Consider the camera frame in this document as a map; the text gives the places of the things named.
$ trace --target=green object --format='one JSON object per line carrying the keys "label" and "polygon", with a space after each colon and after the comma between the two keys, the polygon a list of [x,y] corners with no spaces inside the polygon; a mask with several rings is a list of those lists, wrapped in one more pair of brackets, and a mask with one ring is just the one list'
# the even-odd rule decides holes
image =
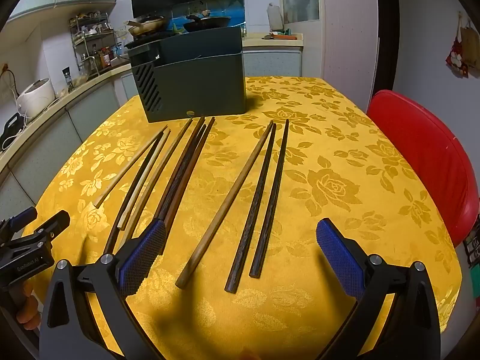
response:
{"label": "green object", "polygon": [[480,264],[470,269],[470,277],[473,284],[473,297],[480,297]]}

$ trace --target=slotted vent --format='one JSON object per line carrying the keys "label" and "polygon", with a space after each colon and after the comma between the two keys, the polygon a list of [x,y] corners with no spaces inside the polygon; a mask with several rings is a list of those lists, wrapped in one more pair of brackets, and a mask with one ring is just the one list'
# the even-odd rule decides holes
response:
{"label": "slotted vent", "polygon": [[155,83],[154,69],[152,64],[144,64],[134,72],[138,92],[141,95],[143,106],[146,111],[156,111],[161,107],[160,93]]}

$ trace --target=wok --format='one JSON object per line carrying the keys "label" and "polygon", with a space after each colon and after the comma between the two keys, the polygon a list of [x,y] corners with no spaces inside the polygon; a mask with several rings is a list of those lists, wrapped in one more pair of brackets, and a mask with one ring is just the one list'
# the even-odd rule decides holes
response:
{"label": "wok", "polygon": [[210,16],[200,19],[195,15],[188,15],[186,17],[189,20],[188,23],[183,25],[187,32],[195,32],[201,30],[211,30],[212,28],[228,27],[231,17],[228,16]]}
{"label": "wok", "polygon": [[128,20],[125,22],[125,25],[131,26],[128,31],[130,34],[136,37],[147,32],[164,31],[168,27],[169,23],[170,19],[161,17],[159,19],[146,21],[145,23],[137,23],[136,21]]}

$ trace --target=table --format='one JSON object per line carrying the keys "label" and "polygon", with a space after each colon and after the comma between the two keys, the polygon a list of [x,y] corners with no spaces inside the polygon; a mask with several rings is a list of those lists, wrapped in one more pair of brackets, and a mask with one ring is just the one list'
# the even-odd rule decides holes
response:
{"label": "table", "polygon": [[[455,250],[434,202],[409,164],[350,100],[321,79],[247,78],[248,112],[220,116],[193,172],[172,227],[165,254],[127,298],[142,327],[168,359],[235,359],[244,346],[263,359],[313,359],[340,327],[354,299],[345,295],[315,242],[315,228],[330,218],[367,254],[388,263],[425,263],[433,284],[442,330],[461,283]],[[260,156],[203,257],[191,286],[175,280],[202,237],[268,122],[279,124],[274,161],[259,219],[236,295],[224,291],[251,204]],[[266,210],[283,127],[290,120],[277,213],[260,279],[248,276]],[[169,121],[166,147],[185,120]],[[138,165],[124,176],[97,210],[92,202],[108,180],[164,123],[148,124],[133,97],[72,155],[42,195],[31,232],[58,210],[70,227],[53,245],[56,261],[93,263]],[[144,210],[136,234],[152,218],[168,178],[188,140],[174,153]],[[45,297],[51,270],[34,279]],[[364,349],[385,323],[388,298]],[[92,297],[107,344],[119,350]]]}

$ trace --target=rice cooker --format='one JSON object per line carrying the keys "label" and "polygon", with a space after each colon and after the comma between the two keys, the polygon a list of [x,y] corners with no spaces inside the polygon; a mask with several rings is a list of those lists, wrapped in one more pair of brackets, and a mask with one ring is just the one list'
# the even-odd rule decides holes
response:
{"label": "rice cooker", "polygon": [[18,110],[27,120],[35,118],[55,100],[50,79],[39,79],[25,89],[17,99]]}

